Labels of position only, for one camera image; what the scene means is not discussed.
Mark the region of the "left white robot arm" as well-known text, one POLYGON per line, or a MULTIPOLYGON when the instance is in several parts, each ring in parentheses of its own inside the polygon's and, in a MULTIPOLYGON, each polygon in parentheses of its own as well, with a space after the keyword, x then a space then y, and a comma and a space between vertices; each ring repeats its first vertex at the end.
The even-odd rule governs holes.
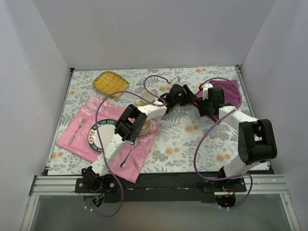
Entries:
POLYGON ((127 106, 115 123, 114 134, 107 146, 104 148, 101 145, 101 154, 90 167, 82 169, 82 178, 91 192, 98 192, 102 188, 103 177, 110 171, 109 166, 126 144, 135 142, 147 120, 166 115, 177 104, 183 106, 193 102, 196 95, 187 85, 175 84, 170 92, 154 98, 154 102, 145 106, 127 106))

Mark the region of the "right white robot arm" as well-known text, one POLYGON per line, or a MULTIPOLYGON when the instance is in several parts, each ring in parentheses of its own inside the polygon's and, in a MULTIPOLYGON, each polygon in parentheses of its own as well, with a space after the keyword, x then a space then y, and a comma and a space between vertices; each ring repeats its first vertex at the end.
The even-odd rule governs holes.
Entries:
POLYGON ((227 123, 238 132, 238 154, 227 165, 223 166, 216 180, 218 187, 229 191, 235 186, 235 179, 242 177, 253 167, 277 157, 277 146, 268 119, 257 119, 231 103, 226 103, 221 87, 206 84, 200 87, 202 97, 196 99, 199 114, 213 116, 217 119, 215 126, 227 123))

